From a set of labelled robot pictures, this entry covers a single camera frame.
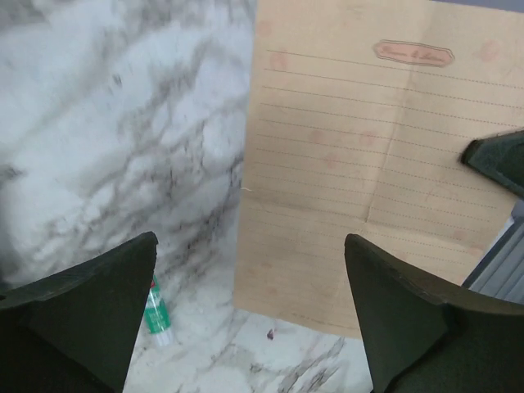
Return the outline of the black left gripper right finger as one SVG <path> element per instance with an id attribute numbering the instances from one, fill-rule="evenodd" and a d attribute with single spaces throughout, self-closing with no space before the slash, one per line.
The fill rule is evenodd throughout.
<path id="1" fill-rule="evenodd" d="M 357 234 L 346 271 L 374 392 L 521 392 L 523 307 L 457 286 Z"/>

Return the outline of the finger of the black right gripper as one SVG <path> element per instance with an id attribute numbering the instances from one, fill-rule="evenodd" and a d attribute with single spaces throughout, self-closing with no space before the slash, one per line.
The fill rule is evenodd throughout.
<path id="1" fill-rule="evenodd" d="M 461 155 L 461 163 L 509 192 L 523 192 L 523 131 L 475 139 Z"/>

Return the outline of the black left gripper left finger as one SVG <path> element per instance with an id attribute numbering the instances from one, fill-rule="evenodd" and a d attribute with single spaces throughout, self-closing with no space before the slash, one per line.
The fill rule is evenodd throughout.
<path id="1" fill-rule="evenodd" d="M 3 392 L 121 392 L 156 266 L 139 236 L 1 294 Z"/>

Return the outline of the green white glue stick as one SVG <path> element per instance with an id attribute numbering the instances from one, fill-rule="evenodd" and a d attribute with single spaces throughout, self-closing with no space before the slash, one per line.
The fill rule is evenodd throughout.
<path id="1" fill-rule="evenodd" d="M 156 276 L 153 276 L 144 309 L 144 319 L 149 333 L 158 346 L 167 346 L 173 340 L 169 312 Z"/>

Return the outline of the beige lined letter paper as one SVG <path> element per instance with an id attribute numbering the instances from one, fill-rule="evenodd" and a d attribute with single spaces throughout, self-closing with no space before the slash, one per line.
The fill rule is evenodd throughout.
<path id="1" fill-rule="evenodd" d="M 522 125 L 520 12 L 259 2 L 234 305 L 357 336 L 350 233 L 460 284 L 516 197 L 459 157 Z"/>

